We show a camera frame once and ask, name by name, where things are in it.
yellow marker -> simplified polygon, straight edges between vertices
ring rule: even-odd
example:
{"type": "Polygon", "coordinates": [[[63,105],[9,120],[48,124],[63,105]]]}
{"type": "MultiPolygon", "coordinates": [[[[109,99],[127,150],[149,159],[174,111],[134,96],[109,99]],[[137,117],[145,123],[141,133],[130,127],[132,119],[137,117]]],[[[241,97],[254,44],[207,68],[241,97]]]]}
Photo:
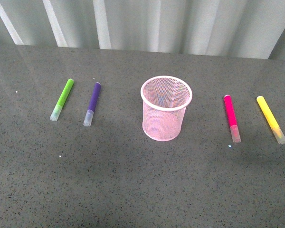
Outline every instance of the yellow marker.
{"type": "Polygon", "coordinates": [[[285,144],[285,136],[284,136],[280,126],[278,125],[274,115],[272,114],[270,108],[268,107],[264,97],[258,96],[256,101],[258,102],[258,105],[262,109],[262,112],[263,112],[265,118],[267,119],[267,122],[269,123],[269,126],[270,126],[271,130],[273,131],[275,138],[277,139],[277,142],[279,144],[285,144]]]}

gray countertop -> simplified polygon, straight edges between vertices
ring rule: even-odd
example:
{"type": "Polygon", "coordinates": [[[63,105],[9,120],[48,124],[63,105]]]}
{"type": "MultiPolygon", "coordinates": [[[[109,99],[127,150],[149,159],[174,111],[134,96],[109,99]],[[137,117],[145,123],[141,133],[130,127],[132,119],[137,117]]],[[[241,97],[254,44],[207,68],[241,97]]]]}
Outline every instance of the gray countertop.
{"type": "Polygon", "coordinates": [[[285,228],[285,145],[259,95],[285,134],[285,61],[0,45],[0,228],[285,228]],[[193,91],[181,133],[168,142],[142,129],[140,88],[159,75],[193,91]],[[69,78],[75,84],[52,122],[69,78]]]}

white curtain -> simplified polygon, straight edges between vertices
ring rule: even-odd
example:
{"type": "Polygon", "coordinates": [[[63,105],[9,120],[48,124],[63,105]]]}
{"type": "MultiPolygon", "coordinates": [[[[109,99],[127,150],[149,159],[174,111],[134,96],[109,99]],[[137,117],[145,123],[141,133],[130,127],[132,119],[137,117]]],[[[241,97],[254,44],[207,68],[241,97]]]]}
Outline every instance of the white curtain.
{"type": "Polygon", "coordinates": [[[0,43],[285,60],[285,0],[0,0],[0,43]]]}

pink mesh pencil cup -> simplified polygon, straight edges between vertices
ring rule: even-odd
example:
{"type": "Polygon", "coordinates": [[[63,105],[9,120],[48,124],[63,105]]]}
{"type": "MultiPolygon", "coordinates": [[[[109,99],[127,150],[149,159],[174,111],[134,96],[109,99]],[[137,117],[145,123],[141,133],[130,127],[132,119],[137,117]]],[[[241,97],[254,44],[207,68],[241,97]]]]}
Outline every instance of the pink mesh pencil cup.
{"type": "Polygon", "coordinates": [[[147,136],[157,141],[178,136],[186,107],[192,100],[189,85],[176,77],[157,76],[143,84],[141,96],[142,128],[147,136]]]}

translucent marker body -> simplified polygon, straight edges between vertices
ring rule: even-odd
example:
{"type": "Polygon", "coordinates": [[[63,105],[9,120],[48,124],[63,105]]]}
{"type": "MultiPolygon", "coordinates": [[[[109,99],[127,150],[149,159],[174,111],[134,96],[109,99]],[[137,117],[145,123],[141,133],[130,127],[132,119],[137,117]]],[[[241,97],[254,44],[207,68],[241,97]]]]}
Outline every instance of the translucent marker body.
{"type": "Polygon", "coordinates": [[[225,102],[226,113],[227,113],[227,117],[229,121],[232,141],[234,143],[238,143],[238,142],[240,143],[241,137],[239,136],[237,119],[236,119],[236,114],[234,113],[231,96],[230,95],[224,96],[224,102],[225,102]]]}
{"type": "Polygon", "coordinates": [[[258,102],[258,105],[260,106],[272,132],[275,135],[275,138],[279,144],[285,144],[285,136],[278,125],[274,115],[272,114],[267,102],[265,101],[263,96],[258,96],[256,101],[258,102]]]}
{"type": "Polygon", "coordinates": [[[61,93],[61,95],[57,101],[57,104],[56,104],[56,106],[52,112],[52,115],[50,117],[51,121],[57,121],[58,120],[58,117],[59,117],[61,110],[62,110],[62,108],[63,108],[63,106],[67,100],[67,97],[68,97],[68,95],[69,95],[69,93],[73,87],[73,84],[74,84],[74,80],[70,78],[67,81],[66,86],[63,89],[63,91],[62,91],[62,93],[61,93]]]}
{"type": "Polygon", "coordinates": [[[91,96],[91,100],[89,103],[89,107],[88,107],[86,115],[85,115],[84,126],[86,126],[86,127],[91,126],[91,122],[92,122],[93,115],[95,112],[97,100],[99,97],[100,87],[101,87],[100,83],[96,82],[94,89],[93,89],[92,96],[91,96]]]}

